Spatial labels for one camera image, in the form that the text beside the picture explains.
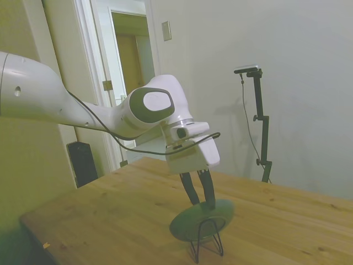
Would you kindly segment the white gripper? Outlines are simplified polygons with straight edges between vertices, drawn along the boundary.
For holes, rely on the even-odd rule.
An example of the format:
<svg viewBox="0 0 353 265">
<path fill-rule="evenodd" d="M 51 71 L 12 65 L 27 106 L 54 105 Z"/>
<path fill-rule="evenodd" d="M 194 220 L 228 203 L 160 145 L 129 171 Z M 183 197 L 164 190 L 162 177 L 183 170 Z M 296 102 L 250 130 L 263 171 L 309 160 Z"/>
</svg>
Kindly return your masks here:
<svg viewBox="0 0 353 265">
<path fill-rule="evenodd" d="M 178 152 L 167 155 L 166 161 L 171 173 L 181 173 L 181 182 L 192 205 L 198 204 L 200 200 L 189 172 L 198 171 L 197 173 L 204 189 L 206 203 L 210 209 L 214 209 L 216 207 L 215 191 L 211 173 L 207 168 L 218 165 L 220 163 L 220 155 L 213 137 L 209 137 L 201 143 L 179 152 L 180 149 L 188 147 L 207 136 L 208 135 L 193 137 L 182 141 L 178 145 L 168 147 L 166 153 Z"/>
</svg>

